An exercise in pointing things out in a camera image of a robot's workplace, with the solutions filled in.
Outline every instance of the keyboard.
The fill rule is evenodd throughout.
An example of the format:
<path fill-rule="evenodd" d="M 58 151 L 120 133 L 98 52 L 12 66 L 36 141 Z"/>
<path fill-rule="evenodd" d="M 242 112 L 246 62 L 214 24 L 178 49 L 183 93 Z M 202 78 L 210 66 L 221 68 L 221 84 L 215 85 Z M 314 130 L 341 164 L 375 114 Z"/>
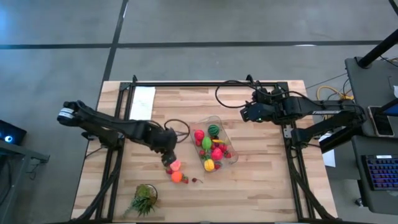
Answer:
<path fill-rule="evenodd" d="M 372 190 L 398 190 L 398 155 L 362 156 Z"/>

